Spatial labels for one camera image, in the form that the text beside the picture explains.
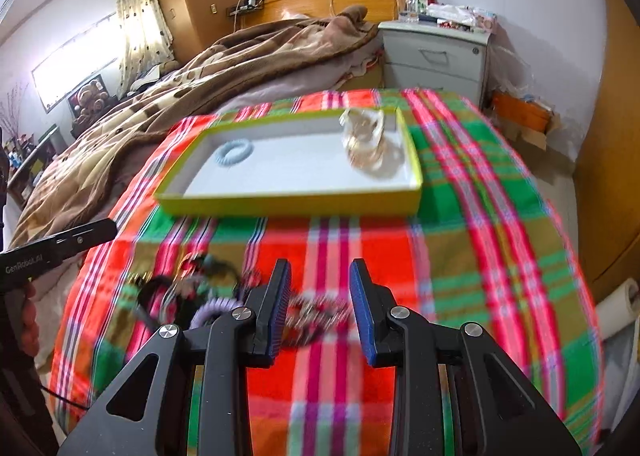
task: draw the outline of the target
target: curtain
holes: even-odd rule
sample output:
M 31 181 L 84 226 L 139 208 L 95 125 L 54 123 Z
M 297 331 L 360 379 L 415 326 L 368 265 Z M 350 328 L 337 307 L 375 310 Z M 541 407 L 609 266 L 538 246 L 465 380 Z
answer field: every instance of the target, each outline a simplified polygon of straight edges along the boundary
M 123 44 L 120 54 L 120 86 L 123 97 L 141 74 L 156 64 L 171 61 L 173 36 L 166 26 L 158 0 L 116 0 Z

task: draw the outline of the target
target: clear plastic bag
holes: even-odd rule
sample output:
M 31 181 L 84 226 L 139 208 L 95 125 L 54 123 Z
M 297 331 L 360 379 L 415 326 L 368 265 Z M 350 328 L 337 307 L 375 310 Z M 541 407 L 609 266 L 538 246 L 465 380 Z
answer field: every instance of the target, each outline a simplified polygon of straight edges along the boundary
M 501 90 L 517 99 L 536 96 L 536 80 L 530 65 L 500 45 L 489 46 L 491 90 Z
M 454 5 L 429 5 L 427 14 L 433 18 L 452 21 L 467 27 L 476 26 L 476 17 L 473 12 L 466 7 L 455 7 Z

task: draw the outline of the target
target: plaid tablecloth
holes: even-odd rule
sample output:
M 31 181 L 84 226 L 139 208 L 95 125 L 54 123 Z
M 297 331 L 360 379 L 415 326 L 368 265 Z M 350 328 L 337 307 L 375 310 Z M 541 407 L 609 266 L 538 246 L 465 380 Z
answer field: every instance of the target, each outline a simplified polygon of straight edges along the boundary
M 404 111 L 418 149 L 424 186 L 414 217 L 172 218 L 153 200 L 169 167 L 207 126 L 379 106 Z M 75 402 L 91 404 L 149 337 L 130 314 L 136 289 L 128 274 L 172 274 L 185 253 L 209 251 L 268 277 L 277 258 L 288 258 L 295 290 L 348 298 L 349 264 L 362 257 L 376 283 L 429 321 L 484 325 L 584 452 L 596 439 L 602 355 L 571 246 L 522 161 L 464 98 L 427 90 L 323 92 L 185 119 L 111 218 L 118 236 L 89 252 L 56 343 L 51 386 Z M 248 381 L 256 456 L 386 454 L 394 374 L 366 365 L 354 324 L 284 350 L 272 369 L 250 370 Z M 61 425 L 73 428 L 79 411 L 55 407 Z M 444 412 L 450 418 L 447 403 Z

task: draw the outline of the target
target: black cable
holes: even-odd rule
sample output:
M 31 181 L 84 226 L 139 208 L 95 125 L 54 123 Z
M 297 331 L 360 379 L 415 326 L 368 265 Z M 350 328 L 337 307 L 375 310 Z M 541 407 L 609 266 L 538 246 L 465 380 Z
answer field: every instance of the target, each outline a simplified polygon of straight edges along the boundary
M 76 402 L 73 402 L 72 400 L 69 400 L 68 398 L 65 398 L 64 396 L 60 396 L 59 394 L 57 394 L 56 392 L 51 391 L 49 388 L 46 388 L 42 384 L 40 385 L 40 389 L 42 389 L 42 391 L 48 392 L 51 396 L 55 396 L 58 400 L 62 400 L 65 404 L 69 404 L 69 406 L 74 406 L 74 407 L 77 407 L 78 409 L 82 409 L 82 410 L 85 410 L 85 411 L 89 410 L 88 407 L 81 406 L 80 404 L 78 404 Z

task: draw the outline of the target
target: human hand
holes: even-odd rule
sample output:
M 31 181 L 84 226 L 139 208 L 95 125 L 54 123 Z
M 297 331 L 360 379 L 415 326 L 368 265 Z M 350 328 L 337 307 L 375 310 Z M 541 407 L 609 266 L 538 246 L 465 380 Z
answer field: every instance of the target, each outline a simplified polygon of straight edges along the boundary
M 36 295 L 36 289 L 33 283 L 29 283 L 25 287 L 26 300 L 22 306 L 22 335 L 20 337 L 20 343 L 22 344 L 22 351 L 28 356 L 35 357 L 40 350 L 40 328 L 36 323 L 36 306 L 33 301 L 30 301 L 31 297 Z

